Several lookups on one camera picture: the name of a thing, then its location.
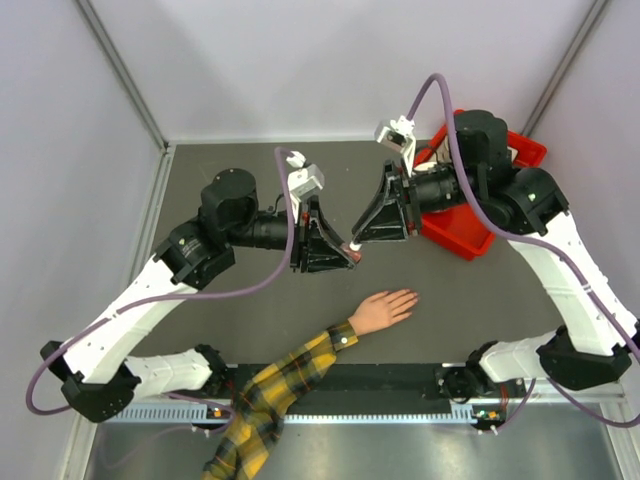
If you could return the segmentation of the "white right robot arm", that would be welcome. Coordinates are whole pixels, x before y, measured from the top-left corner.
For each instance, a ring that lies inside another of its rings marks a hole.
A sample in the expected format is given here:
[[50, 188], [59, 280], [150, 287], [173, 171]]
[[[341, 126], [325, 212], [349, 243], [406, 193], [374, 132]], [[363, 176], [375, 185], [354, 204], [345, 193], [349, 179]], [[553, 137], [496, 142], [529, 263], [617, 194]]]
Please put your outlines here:
[[547, 378], [572, 391], [619, 380], [639, 345], [639, 320], [586, 249], [558, 184], [541, 168], [515, 163], [504, 120], [484, 110], [458, 111], [453, 120], [446, 151], [420, 166], [413, 163], [411, 119], [378, 127], [376, 141], [401, 161], [384, 164], [379, 189], [353, 227], [353, 245], [403, 241], [422, 215], [477, 204], [537, 276], [562, 324], [473, 351], [459, 370], [470, 392], [487, 396], [525, 378]]

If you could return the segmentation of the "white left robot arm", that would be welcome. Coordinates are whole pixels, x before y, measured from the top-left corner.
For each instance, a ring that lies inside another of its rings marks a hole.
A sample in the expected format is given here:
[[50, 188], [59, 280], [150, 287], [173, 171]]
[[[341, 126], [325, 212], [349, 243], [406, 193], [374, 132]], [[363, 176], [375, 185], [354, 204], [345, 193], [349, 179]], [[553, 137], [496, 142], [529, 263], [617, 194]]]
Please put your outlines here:
[[282, 250], [301, 273], [351, 270], [355, 260], [327, 224], [318, 194], [325, 180], [311, 164], [291, 172], [283, 210], [260, 210], [254, 176], [218, 173], [202, 189], [194, 218], [175, 227], [137, 278], [92, 323], [79, 341], [50, 341], [40, 354], [61, 381], [69, 407], [93, 423], [119, 415], [132, 402], [165, 394], [214, 398], [226, 387], [219, 352], [199, 344], [184, 352], [134, 357], [132, 350], [181, 303], [235, 263], [234, 249]]

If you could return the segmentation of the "pink nail polish bottle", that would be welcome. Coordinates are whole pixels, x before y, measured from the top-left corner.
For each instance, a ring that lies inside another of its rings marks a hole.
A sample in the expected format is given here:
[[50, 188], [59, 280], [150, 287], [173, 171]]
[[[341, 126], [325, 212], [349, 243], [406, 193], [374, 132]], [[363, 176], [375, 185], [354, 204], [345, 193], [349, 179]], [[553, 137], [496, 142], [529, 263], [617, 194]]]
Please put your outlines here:
[[353, 250], [351, 247], [346, 246], [345, 247], [345, 253], [355, 262], [355, 263], [359, 263], [361, 258], [362, 258], [362, 254], [357, 251], [357, 250]]

